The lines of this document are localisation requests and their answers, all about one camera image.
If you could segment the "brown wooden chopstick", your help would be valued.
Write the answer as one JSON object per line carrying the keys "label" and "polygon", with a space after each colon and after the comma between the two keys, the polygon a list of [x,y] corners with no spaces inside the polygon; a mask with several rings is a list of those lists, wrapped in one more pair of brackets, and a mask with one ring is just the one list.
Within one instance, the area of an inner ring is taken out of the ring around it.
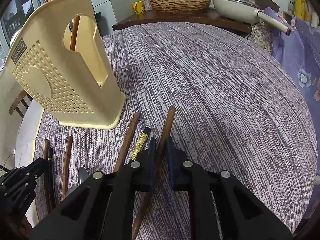
{"label": "brown wooden chopstick", "polygon": [[124,138],[123,144],[121,146],[119,155],[117,157],[116,165],[115,165],[115,167],[113,169],[114,172],[118,172],[119,169],[124,164],[124,161],[126,159],[126,156],[127,156],[128,150],[129,150],[129,146],[130,146],[132,138],[134,136],[134,133],[135,133],[136,127],[138,125],[139,119],[140,119],[140,113],[136,112],[133,115],[133,117],[131,119],[131,122],[130,122],[130,125],[129,125],[129,127],[127,129],[127,132],[125,134],[125,138]]}
{"label": "brown wooden chopstick", "polygon": [[[158,151],[155,158],[155,164],[153,169],[154,179],[157,179],[157,176],[159,173],[161,162],[164,156],[165,141],[167,137],[170,135],[175,112],[176,112],[176,108],[174,106],[170,106],[165,123],[164,123],[163,132],[159,141]],[[140,203],[137,215],[135,217],[135,220],[132,226],[132,237],[131,237],[132,240],[135,240],[138,235],[138,232],[140,230],[140,226],[144,219],[146,209],[148,207],[151,196],[152,196],[152,191],[145,193],[142,199],[142,202]]]}
{"label": "brown wooden chopstick", "polygon": [[62,197],[65,199],[66,193],[68,190],[68,172],[69,172],[69,162],[71,158],[71,151],[72,151],[72,143],[73,137],[68,136],[66,150],[65,150],[65,157],[63,162],[63,175],[62,175]]}
{"label": "brown wooden chopstick", "polygon": [[[48,153],[49,153],[50,141],[47,139],[44,143],[44,153],[43,158],[44,160],[48,161]],[[43,174],[44,176],[44,194],[46,199],[47,211],[51,213],[52,205],[50,201],[50,186],[49,186],[49,168],[48,163],[46,163],[46,171]]]}

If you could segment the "black gold-banded chopstick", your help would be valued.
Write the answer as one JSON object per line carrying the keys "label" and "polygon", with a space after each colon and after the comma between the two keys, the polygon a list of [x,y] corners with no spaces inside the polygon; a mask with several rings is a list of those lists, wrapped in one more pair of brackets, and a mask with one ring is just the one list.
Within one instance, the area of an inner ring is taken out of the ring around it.
{"label": "black gold-banded chopstick", "polygon": [[140,135],[139,140],[135,146],[135,149],[133,150],[130,160],[135,161],[138,153],[144,149],[146,142],[148,140],[148,137],[150,135],[150,132],[151,132],[151,128],[149,127],[144,128],[143,133]]}

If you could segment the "small steel spoon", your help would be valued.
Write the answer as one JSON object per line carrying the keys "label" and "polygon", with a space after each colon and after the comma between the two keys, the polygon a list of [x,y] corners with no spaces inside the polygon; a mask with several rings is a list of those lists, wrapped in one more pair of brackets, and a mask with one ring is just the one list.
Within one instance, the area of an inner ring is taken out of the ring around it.
{"label": "small steel spoon", "polygon": [[78,187],[78,186],[75,185],[75,186],[69,188],[69,189],[67,190],[67,192],[66,192],[65,197],[68,197],[77,187]]}

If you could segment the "large steel spoon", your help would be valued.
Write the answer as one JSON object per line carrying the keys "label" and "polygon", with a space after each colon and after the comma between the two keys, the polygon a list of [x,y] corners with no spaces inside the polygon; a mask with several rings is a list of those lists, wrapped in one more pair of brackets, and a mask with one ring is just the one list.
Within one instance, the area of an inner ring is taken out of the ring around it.
{"label": "large steel spoon", "polygon": [[78,184],[81,185],[89,176],[90,176],[89,172],[84,167],[79,167]]}

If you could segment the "wooden chair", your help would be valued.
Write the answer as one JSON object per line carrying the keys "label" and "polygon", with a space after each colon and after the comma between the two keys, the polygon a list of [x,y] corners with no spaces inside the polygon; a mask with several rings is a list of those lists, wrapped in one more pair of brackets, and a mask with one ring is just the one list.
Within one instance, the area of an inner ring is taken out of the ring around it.
{"label": "wooden chair", "polygon": [[24,99],[25,97],[27,97],[29,101],[32,102],[33,98],[31,97],[31,95],[28,94],[28,92],[24,89],[21,90],[9,108],[10,115],[13,115],[14,111],[16,111],[21,118],[24,117],[24,113],[19,108],[19,105],[22,104],[26,110],[29,108],[29,104]]}

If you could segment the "purple striped tablecloth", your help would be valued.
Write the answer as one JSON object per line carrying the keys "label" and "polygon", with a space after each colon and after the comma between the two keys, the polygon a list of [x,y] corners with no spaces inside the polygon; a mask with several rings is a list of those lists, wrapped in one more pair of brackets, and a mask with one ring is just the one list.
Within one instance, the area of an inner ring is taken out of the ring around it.
{"label": "purple striped tablecloth", "polygon": [[35,158],[49,140],[57,202],[68,136],[68,185],[74,186],[79,167],[113,171],[136,112],[141,116],[133,144],[145,127],[159,139],[168,109],[175,107],[175,146],[208,171],[229,170],[296,229],[313,191],[316,133],[301,92],[274,57],[238,35],[195,23],[132,26],[105,36],[103,45],[126,96],[118,126],[66,127],[48,112],[42,116]]}

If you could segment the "beige plastic utensil holder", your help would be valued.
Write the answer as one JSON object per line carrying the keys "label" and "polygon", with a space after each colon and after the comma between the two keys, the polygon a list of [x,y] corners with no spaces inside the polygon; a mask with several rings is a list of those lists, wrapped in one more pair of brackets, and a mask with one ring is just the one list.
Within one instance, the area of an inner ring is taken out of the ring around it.
{"label": "beige plastic utensil holder", "polygon": [[125,103],[91,0],[52,0],[27,19],[5,66],[62,126],[113,129]]}

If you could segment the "purple floral cloth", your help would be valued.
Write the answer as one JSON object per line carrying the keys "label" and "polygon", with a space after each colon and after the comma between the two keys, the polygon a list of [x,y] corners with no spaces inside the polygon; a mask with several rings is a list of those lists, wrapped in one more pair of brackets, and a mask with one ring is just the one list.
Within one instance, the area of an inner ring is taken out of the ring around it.
{"label": "purple floral cloth", "polygon": [[287,23],[271,8],[264,12],[291,31],[290,35],[278,29],[271,32],[271,54],[285,74],[273,77],[280,87],[276,102],[288,107],[282,113],[301,168],[293,174],[303,175],[308,183],[301,188],[311,190],[302,211],[304,218],[310,218],[319,205],[319,29],[297,17]]}

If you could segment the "yellow mug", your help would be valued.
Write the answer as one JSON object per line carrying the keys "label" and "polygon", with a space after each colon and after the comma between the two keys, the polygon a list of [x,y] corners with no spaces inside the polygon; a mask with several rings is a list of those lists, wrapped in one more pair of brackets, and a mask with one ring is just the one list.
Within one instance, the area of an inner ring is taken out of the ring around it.
{"label": "yellow mug", "polygon": [[144,5],[143,1],[138,1],[138,2],[132,3],[132,8],[133,8],[134,13],[136,15],[146,12],[145,5]]}

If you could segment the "dark wooden counter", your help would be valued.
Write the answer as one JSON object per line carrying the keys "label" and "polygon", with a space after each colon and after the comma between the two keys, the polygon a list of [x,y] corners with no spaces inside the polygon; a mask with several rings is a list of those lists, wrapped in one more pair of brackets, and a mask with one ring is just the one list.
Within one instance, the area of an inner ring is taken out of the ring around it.
{"label": "dark wooden counter", "polygon": [[240,31],[251,34],[252,27],[248,23],[241,23],[235,20],[221,17],[213,8],[205,11],[178,13],[161,13],[154,10],[146,11],[142,14],[131,15],[124,20],[114,24],[113,30],[121,30],[134,25],[157,22],[190,22],[216,26],[228,31]]}

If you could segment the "cream frying pan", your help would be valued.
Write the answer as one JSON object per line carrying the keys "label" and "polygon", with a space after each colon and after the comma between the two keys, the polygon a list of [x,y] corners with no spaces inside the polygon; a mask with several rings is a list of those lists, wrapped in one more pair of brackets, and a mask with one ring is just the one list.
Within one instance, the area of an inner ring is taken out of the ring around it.
{"label": "cream frying pan", "polygon": [[274,0],[213,0],[213,5],[214,9],[225,18],[248,24],[257,24],[263,20],[290,36],[291,27],[265,13],[268,1],[278,6]]}

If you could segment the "woven pattern basin sink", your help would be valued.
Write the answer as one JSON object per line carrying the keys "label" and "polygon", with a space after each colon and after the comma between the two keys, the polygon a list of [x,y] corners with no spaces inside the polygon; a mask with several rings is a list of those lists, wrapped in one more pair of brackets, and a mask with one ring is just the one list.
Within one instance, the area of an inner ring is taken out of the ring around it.
{"label": "woven pattern basin sink", "polygon": [[149,0],[153,10],[160,13],[185,13],[209,8],[211,0]]}

